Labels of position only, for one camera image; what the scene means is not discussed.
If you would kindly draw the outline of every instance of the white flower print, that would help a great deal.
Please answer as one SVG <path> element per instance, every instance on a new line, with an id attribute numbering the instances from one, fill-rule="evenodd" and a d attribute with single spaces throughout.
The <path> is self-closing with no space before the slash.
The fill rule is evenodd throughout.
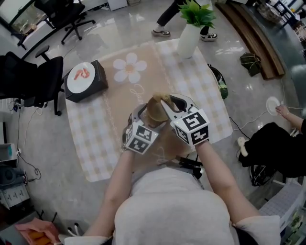
<path id="1" fill-rule="evenodd" d="M 147 62 L 144 60 L 137 61 L 135 53 L 128 53 L 126 55 L 126 62 L 122 59 L 116 59 L 113 63 L 117 71 L 114 79 L 117 82 L 123 82 L 129 77 L 130 83 L 137 83 L 140 80 L 139 71 L 144 71 L 147 68 Z"/>

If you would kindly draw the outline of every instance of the white plate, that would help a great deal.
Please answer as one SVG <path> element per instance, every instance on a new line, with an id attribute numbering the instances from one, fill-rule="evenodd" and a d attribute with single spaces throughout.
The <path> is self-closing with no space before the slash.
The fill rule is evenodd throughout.
<path id="1" fill-rule="evenodd" d="M 266 107 L 267 107 L 267 111 L 272 115 L 272 116 L 277 116 L 278 113 L 275 109 L 276 106 L 279 106 L 280 105 L 280 102 L 279 100 L 274 97 L 274 96 L 271 96 L 267 99 L 267 102 L 266 102 Z"/>
<path id="2" fill-rule="evenodd" d="M 89 76 L 87 78 L 83 77 L 83 76 L 85 76 L 84 68 L 87 69 L 87 71 L 89 72 Z M 83 71 L 83 76 L 82 76 L 82 73 L 81 73 L 77 77 L 77 79 L 75 80 L 75 76 L 77 74 L 77 71 L 79 71 L 79 70 Z M 70 71 L 70 73 L 68 75 L 68 79 L 67 79 L 68 89 L 71 92 L 73 92 L 74 94 L 78 94 L 78 93 L 81 93 L 81 92 L 85 91 L 86 89 L 89 88 L 92 81 L 94 80 L 95 73 L 96 73 L 96 71 L 95 71 L 95 68 L 92 64 L 90 64 L 88 62 L 78 64 L 77 66 L 75 66 Z"/>

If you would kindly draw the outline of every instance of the black chair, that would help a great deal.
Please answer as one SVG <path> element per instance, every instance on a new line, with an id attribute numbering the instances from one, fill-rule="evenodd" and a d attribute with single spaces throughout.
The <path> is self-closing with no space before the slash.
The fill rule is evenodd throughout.
<path id="1" fill-rule="evenodd" d="M 84 10 L 85 5 L 73 3 L 73 0 L 36 0 L 34 6 L 45 12 L 49 21 L 55 28 L 61 29 L 69 24 L 71 25 L 62 39 L 63 45 L 65 44 L 64 40 L 73 30 L 75 30 L 79 40 L 82 40 L 77 28 L 90 22 L 93 24 L 96 23 L 94 20 L 75 23 L 80 18 L 83 18 L 80 14 Z"/>
<path id="2" fill-rule="evenodd" d="M 59 92 L 64 92 L 61 88 L 64 59 L 59 56 L 50 60 L 45 54 L 48 50 L 49 46 L 36 54 L 36 58 L 42 56 L 46 60 L 39 67 L 21 60 L 12 52 L 0 56 L 0 99 L 23 99 L 25 107 L 40 108 L 45 102 L 54 100 L 55 115 L 62 114 L 57 110 L 57 97 Z"/>

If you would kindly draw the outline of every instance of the glossy floor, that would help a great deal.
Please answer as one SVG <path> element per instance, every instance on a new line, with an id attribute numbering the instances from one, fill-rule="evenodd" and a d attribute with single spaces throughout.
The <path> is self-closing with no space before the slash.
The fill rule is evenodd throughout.
<path id="1" fill-rule="evenodd" d="M 170 4 L 171 0 L 144 0 L 137 6 L 114 12 L 90 12 L 86 18 L 94 19 L 97 23 L 79 28 L 82 41 L 72 34 L 66 44 L 61 45 L 60 40 L 65 31 L 60 30 L 38 49 L 50 45 L 50 57 L 63 56 L 65 73 L 80 62 L 90 62 L 125 47 L 150 40 L 162 41 L 164 39 L 161 37 L 151 36 L 151 29 Z M 252 78 L 249 76 L 239 60 L 248 49 L 225 17 L 215 10 L 217 19 L 216 29 L 213 31 L 218 33 L 219 38 L 213 43 L 199 41 L 198 46 L 206 61 L 223 74 L 229 88 L 229 96 L 224 100 L 228 113 L 242 126 L 266 111 L 265 102 L 269 96 L 276 96 L 281 100 L 283 88 L 280 80 L 264 81 L 260 74 Z M 176 15 L 166 26 L 171 32 L 170 38 L 178 38 L 184 26 L 184 20 Z M 43 60 L 35 59 L 34 54 L 35 51 L 26 60 L 42 63 Z M 286 91 L 294 90 L 290 79 L 286 79 L 284 84 Z M 288 101 L 288 104 L 296 106 L 293 101 Z M 97 215 L 108 181 L 90 183 L 85 179 L 72 140 L 63 94 L 59 98 L 59 109 L 63 114 L 57 117 L 54 115 L 53 104 L 49 103 L 47 108 L 43 108 L 41 116 L 33 115 L 25 145 L 25 130 L 35 108 L 26 108 L 21 112 L 19 148 L 22 148 L 24 158 L 35 164 L 42 174 L 41 180 L 29 183 L 28 190 L 37 210 L 45 210 L 46 218 L 51 219 L 53 212 L 58 212 L 59 219 L 56 223 L 67 226 L 78 220 L 86 228 Z M 251 136 L 269 122 L 277 122 L 289 130 L 289 125 L 283 118 L 265 113 L 254 123 L 248 124 L 243 131 Z M 17 143 L 17 113 L 13 115 L 8 129 L 9 141 Z M 230 167 L 243 193 L 249 195 L 254 187 L 251 186 L 248 170 L 242 168 L 236 158 L 236 140 L 239 136 L 241 133 L 234 131 L 230 137 L 214 144 L 214 148 Z M 35 177 L 31 167 L 22 161 L 20 165 L 27 170 L 30 178 Z M 207 186 L 207 179 L 203 177 L 202 180 Z"/>

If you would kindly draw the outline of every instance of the white t-shirt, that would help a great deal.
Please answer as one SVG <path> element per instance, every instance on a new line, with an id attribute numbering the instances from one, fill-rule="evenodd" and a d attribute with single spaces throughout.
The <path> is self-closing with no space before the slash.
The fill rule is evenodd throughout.
<path id="1" fill-rule="evenodd" d="M 279 245 L 279 216 L 256 216 L 236 224 L 259 245 Z M 223 200 L 194 177 L 172 168 L 144 175 L 115 216 L 116 245 L 239 245 Z M 101 245 L 106 237 L 71 237 L 65 245 Z"/>

